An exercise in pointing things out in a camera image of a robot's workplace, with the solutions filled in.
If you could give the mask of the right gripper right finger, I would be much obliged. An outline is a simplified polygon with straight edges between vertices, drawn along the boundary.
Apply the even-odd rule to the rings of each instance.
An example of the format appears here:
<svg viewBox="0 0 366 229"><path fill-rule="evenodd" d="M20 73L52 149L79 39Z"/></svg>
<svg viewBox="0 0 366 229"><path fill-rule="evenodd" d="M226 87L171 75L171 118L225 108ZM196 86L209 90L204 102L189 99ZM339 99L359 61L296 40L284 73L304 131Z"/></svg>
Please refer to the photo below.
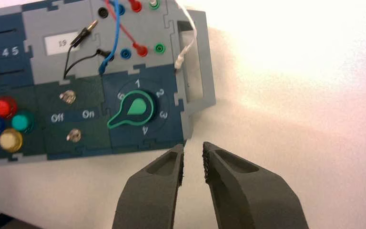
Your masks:
<svg viewBox="0 0 366 229"><path fill-rule="evenodd" d="M210 142L204 178L220 229L306 229L300 200L278 174Z"/></svg>

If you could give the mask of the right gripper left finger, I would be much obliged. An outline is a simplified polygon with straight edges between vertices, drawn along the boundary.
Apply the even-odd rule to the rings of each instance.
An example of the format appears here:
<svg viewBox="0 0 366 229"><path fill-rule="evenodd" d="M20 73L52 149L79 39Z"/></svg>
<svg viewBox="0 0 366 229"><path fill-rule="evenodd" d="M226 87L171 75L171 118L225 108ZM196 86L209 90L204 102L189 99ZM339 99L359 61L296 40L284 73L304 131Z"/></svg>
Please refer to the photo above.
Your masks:
<svg viewBox="0 0 366 229"><path fill-rule="evenodd" d="M184 146L177 144L129 177L112 228L172 229L183 167Z"/></svg>

